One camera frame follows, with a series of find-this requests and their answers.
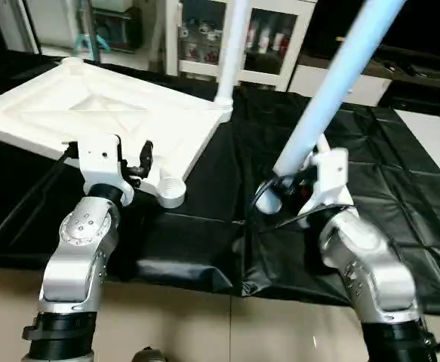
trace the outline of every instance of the cable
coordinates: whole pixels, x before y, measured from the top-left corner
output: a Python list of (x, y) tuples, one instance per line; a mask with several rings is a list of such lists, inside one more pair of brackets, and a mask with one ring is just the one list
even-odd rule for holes
[(23, 209), (26, 202), (32, 198), (38, 191), (43, 189), (44, 185), (48, 185), (49, 179), (55, 180), (57, 178), (57, 174), (60, 173), (63, 169), (63, 163), (68, 157), (74, 157), (77, 153), (76, 150), (77, 143), (69, 143), (69, 147), (67, 150), (60, 156), (60, 158), (54, 163), (51, 169), (38, 181), (34, 186), (18, 201), (13, 210), (5, 217), (5, 219), (0, 224), (0, 236), (10, 225), (11, 221), (14, 217)]
[(255, 193), (255, 196), (251, 199), (250, 201), (250, 207), (248, 208), (247, 211), (247, 219), (249, 219), (249, 216), (251, 215), (251, 212), (254, 210), (255, 205), (257, 204), (258, 200), (260, 200), (260, 197), (265, 193), (265, 191), (270, 188), (271, 186), (273, 186), (276, 183), (279, 183), (281, 181), (285, 181), (286, 179), (296, 179), (297, 177), (301, 176), (302, 174), (304, 174), (303, 171), (297, 172), (297, 173), (293, 173), (291, 175), (284, 175), (284, 176), (274, 176), (271, 179), (269, 179), (268, 181), (266, 181), (257, 191), (257, 193)]
[(289, 219), (286, 219), (282, 222), (276, 223), (273, 226), (270, 226), (269, 228), (265, 228), (263, 230), (260, 231), (260, 233), (264, 233), (264, 232), (270, 232), (276, 229), (280, 229), (282, 227), (284, 227), (285, 225), (291, 224), (293, 222), (305, 219), (308, 216), (313, 215), (314, 213), (320, 212), (320, 211), (324, 211), (324, 210), (330, 210), (330, 209), (335, 209), (335, 208), (340, 208), (341, 210), (345, 210), (349, 207), (353, 207), (352, 205), (348, 205), (348, 204), (329, 204), (329, 205), (322, 205), (322, 206), (318, 206), (315, 209), (312, 209), (310, 211), (307, 211), (306, 213), (302, 213), (300, 215), (296, 215), (293, 216)]
[[(250, 202), (250, 207), (248, 208), (248, 212), (247, 212), (247, 217), (246, 217), (246, 223), (245, 224), (249, 224), (250, 218), (251, 218), (251, 213), (255, 208), (255, 205), (257, 204), (258, 200), (260, 199), (260, 197), (265, 193), (265, 191), (270, 188), (271, 186), (273, 186), (276, 183), (279, 183), (281, 181), (285, 181), (286, 179), (297, 179), (300, 176), (302, 176), (304, 174), (304, 171), (300, 171), (298, 173), (294, 173), (291, 175), (285, 175), (285, 176), (275, 176), (271, 179), (269, 179), (268, 181), (266, 181), (257, 191), (257, 193), (255, 194), (255, 196), (251, 199)], [(314, 213), (317, 213), (319, 211), (323, 211), (323, 210), (330, 210), (330, 209), (334, 209), (334, 208), (340, 208), (341, 210), (345, 210), (349, 207), (353, 207), (352, 205), (348, 205), (348, 204), (329, 204), (329, 205), (322, 205), (319, 207), (316, 207), (313, 210), (310, 210), (306, 213), (303, 213), (301, 215), (296, 215), (291, 217), (290, 219), (286, 219), (282, 222), (279, 222), (269, 228), (263, 229), (260, 231), (260, 233), (264, 233), (264, 232), (270, 232), (272, 230), (276, 230), (276, 229), (280, 229), (281, 227), (290, 224), (292, 222), (296, 222), (298, 220), (304, 219)]]

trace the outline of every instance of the white triangular panel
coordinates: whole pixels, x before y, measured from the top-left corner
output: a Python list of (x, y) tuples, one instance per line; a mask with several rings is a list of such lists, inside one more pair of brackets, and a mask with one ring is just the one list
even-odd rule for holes
[(59, 158), (63, 143), (80, 136), (114, 133), (128, 164), (138, 165), (140, 150), (151, 140), (152, 170), (141, 189), (159, 197), (168, 185), (183, 187), (223, 119), (228, 117), (215, 103), (79, 58), (66, 58), (0, 95), (0, 140), (49, 158)]

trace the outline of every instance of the light blue pole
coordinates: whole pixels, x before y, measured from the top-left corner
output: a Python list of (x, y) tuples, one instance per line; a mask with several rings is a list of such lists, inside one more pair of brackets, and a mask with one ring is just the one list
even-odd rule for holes
[(296, 173), (331, 123), (406, 0), (367, 0), (337, 52), (327, 77), (310, 100), (273, 170)]

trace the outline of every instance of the black plastic sheet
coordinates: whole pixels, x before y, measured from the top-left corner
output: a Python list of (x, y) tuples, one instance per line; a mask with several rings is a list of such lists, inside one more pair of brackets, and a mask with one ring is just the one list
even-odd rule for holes
[[(56, 60), (0, 52), (0, 93)], [(216, 91), (203, 81), (103, 67), (209, 100)], [(296, 94), (237, 89), (232, 120), (220, 125), (189, 175), (185, 203), (163, 210), (137, 195), (125, 209), (110, 274), (212, 293), (348, 305), (340, 278), (319, 268), (315, 242), (296, 227), (244, 237), (248, 203), (307, 102)], [(360, 214), (387, 235), (413, 272), (424, 311), (440, 314), (440, 170), (392, 110), (346, 106), (326, 136), (331, 146), (349, 150), (349, 190)], [(52, 163), (0, 143), (0, 222)], [(0, 266), (44, 268), (82, 183), (68, 167), (52, 190), (27, 205), (0, 239)], [(255, 213), (254, 225), (281, 217), (285, 211)]]

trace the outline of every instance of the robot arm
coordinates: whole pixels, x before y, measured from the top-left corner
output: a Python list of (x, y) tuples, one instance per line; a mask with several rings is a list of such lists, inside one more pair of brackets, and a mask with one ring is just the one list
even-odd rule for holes
[(435, 362), (434, 339), (422, 328), (414, 279), (385, 236), (349, 210), (319, 213), (309, 222), (321, 230), (324, 264), (340, 273), (370, 361)]
[[(151, 143), (145, 147), (152, 148)], [(79, 140), (79, 166), (86, 196), (59, 228), (59, 244), (45, 269), (31, 341), (23, 361), (91, 362), (92, 339), (108, 259), (118, 243), (120, 209), (130, 204), (140, 179), (129, 178), (117, 136)], [(151, 159), (145, 168), (149, 169)]]

